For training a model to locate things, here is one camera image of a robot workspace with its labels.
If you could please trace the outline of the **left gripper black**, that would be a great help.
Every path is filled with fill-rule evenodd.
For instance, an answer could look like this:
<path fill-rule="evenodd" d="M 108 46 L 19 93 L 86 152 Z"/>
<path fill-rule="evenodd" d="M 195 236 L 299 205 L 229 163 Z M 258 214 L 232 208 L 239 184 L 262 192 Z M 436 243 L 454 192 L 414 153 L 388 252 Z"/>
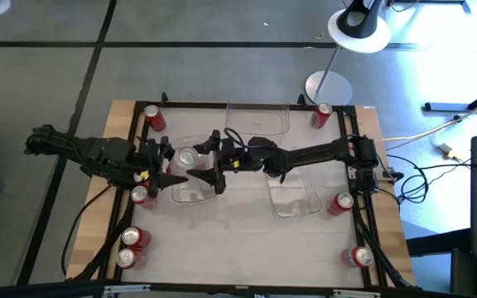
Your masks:
<path fill-rule="evenodd" d="M 140 183 L 147 188 L 151 198 L 156 199 L 159 190 L 189 180 L 184 176 L 163 174 L 163 163 L 166 156 L 176 154 L 176 149 L 170 144 L 167 136 L 162 137 L 160 141 L 153 138 L 141 139 L 139 149 L 139 153 L 142 155 L 142 168 L 136 170 L 136 174 L 140 178 Z"/>

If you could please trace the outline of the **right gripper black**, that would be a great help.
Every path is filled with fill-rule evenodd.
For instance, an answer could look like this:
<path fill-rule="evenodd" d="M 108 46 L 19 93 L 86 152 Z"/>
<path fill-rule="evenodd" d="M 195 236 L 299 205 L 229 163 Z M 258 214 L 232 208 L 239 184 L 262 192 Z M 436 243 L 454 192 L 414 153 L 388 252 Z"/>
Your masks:
<path fill-rule="evenodd" d="M 234 165 L 236 161 L 240 161 L 248 149 L 242 137 L 233 129 L 224 129 L 226 138 L 221 137 L 218 129 L 211 133 L 211 138 L 200 144 L 196 144 L 193 148 L 201 155 L 209 155 L 214 152 L 213 168 L 209 169 L 190 169 L 186 173 L 205 183 L 213 183 L 214 192 L 217 195 L 224 193 L 226 188 L 225 171 L 238 171 L 238 167 Z"/>

